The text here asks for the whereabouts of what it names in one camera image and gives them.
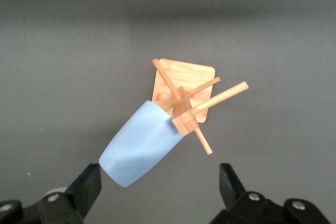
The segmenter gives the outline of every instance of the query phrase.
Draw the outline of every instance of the wooden dowel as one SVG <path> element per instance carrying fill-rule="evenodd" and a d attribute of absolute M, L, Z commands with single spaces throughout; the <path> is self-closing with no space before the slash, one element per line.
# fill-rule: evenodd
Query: wooden dowel
<path fill-rule="evenodd" d="M 200 85 L 199 87 L 197 87 L 197 88 L 195 88 L 195 89 L 189 91 L 189 92 L 186 94 L 186 96 L 187 96 L 187 97 L 191 97 L 193 94 L 196 94 L 197 92 L 200 92 L 200 91 L 202 91 L 203 89 L 206 89 L 206 88 L 210 87 L 211 85 L 218 83 L 219 81 L 220 81 L 220 77 L 216 77 L 215 79 L 212 79 L 212 80 L 210 80 L 210 81 L 208 81 L 208 82 L 206 82 L 206 83 Z M 167 105 L 163 110 L 164 110 L 164 111 L 168 111 L 168 110 L 170 110 L 170 109 L 173 107 L 173 105 L 174 105 L 174 102 L 171 102 L 171 103 L 169 103 L 169 105 Z"/>
<path fill-rule="evenodd" d="M 193 107 L 191 109 L 191 113 L 193 115 L 197 114 L 197 113 L 200 113 L 202 112 L 203 110 L 206 110 L 220 102 L 223 102 L 224 100 L 230 98 L 230 97 L 233 97 L 234 95 L 240 93 L 240 92 L 243 92 L 244 90 L 247 90 L 248 89 L 248 85 L 246 82 L 242 82 L 238 85 L 235 85 L 234 87 L 210 98 L 209 100 Z"/>
<path fill-rule="evenodd" d="M 206 89 L 206 88 L 210 87 L 211 85 L 213 85 L 213 84 L 215 84 L 215 83 L 217 83 L 217 82 L 219 82 L 219 81 L 220 81 L 220 78 L 219 78 L 219 77 L 216 77 L 215 79 L 212 79 L 211 81 L 208 81 L 208 82 L 206 82 L 206 83 L 200 85 L 199 87 L 197 87 L 197 88 L 195 88 L 195 89 L 189 91 L 189 92 L 187 93 L 187 97 L 190 97 L 190 96 L 192 96 L 193 94 L 196 94 L 197 92 L 200 92 L 201 90 Z"/>
<path fill-rule="evenodd" d="M 159 63 L 158 59 L 154 59 L 152 62 L 154 64 L 155 68 L 157 69 L 157 71 L 159 72 L 159 74 L 161 75 L 161 77 L 164 80 L 164 82 L 167 84 L 167 86 L 170 89 L 170 91 L 173 93 L 174 97 L 177 100 L 180 100 L 181 99 L 180 94 L 178 93 L 178 91 L 175 88 L 174 84 L 172 83 L 171 79 L 167 75 L 166 71 L 163 69 L 163 67 Z"/>
<path fill-rule="evenodd" d="M 202 131 L 200 128 L 195 129 L 195 133 L 200 140 L 201 144 L 203 145 L 204 150 L 206 151 L 206 154 L 210 155 L 212 153 L 212 149 L 210 148 L 208 142 L 206 141 Z"/>

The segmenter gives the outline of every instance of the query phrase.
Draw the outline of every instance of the light blue cup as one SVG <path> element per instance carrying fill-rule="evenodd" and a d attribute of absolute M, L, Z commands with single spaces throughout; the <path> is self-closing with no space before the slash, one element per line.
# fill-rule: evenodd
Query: light blue cup
<path fill-rule="evenodd" d="M 153 168 L 182 139 L 171 117 L 146 101 L 99 158 L 103 170 L 127 187 Z"/>

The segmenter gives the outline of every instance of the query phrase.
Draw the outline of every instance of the wooden base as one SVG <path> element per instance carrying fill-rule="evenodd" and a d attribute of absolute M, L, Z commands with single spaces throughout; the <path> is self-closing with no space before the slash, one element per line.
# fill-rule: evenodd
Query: wooden base
<path fill-rule="evenodd" d="M 215 69 L 213 67 L 167 59 L 160 59 L 159 62 L 174 86 L 183 86 L 186 92 L 211 81 L 215 77 Z M 211 91 L 212 86 L 191 95 L 189 97 L 191 106 L 195 107 L 209 100 L 211 97 Z M 152 102 L 165 110 L 166 108 L 170 108 L 174 101 L 176 100 L 174 99 L 173 93 L 166 85 L 158 71 L 156 71 Z M 208 110 L 204 110 L 195 115 L 198 123 L 205 122 L 207 111 Z M 172 116 L 173 110 L 169 109 L 167 113 Z"/>

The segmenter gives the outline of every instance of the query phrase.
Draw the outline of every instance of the gray surface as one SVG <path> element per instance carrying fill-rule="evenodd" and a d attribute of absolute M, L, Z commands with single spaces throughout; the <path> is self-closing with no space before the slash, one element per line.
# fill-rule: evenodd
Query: gray surface
<path fill-rule="evenodd" d="M 0 0 L 0 200 L 68 186 L 151 98 L 153 58 L 250 89 L 121 188 L 102 173 L 86 223 L 208 223 L 218 165 L 278 204 L 336 222 L 335 0 Z"/>

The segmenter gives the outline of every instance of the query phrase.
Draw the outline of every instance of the screw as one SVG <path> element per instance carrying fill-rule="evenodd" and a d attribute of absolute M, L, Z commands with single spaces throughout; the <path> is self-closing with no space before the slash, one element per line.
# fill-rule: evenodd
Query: screw
<path fill-rule="evenodd" d="M 0 207 L 0 212 L 5 212 L 7 210 L 10 210 L 12 207 L 13 207 L 12 204 L 6 204 L 6 205 Z"/>
<path fill-rule="evenodd" d="M 254 201 L 259 201 L 259 200 L 260 200 L 259 195 L 257 195 L 256 193 L 250 193 L 250 194 L 248 195 L 248 197 L 249 197 L 251 200 L 254 200 Z"/>
<path fill-rule="evenodd" d="M 299 210 L 305 210 L 305 208 L 306 208 L 305 205 L 302 202 L 299 202 L 299 201 L 293 201 L 292 206 L 295 207 L 296 209 L 299 209 Z"/>
<path fill-rule="evenodd" d="M 54 195 L 51 195 L 47 198 L 47 201 L 48 202 L 53 202 L 55 201 L 56 199 L 58 199 L 59 195 L 58 194 L 54 194 Z"/>

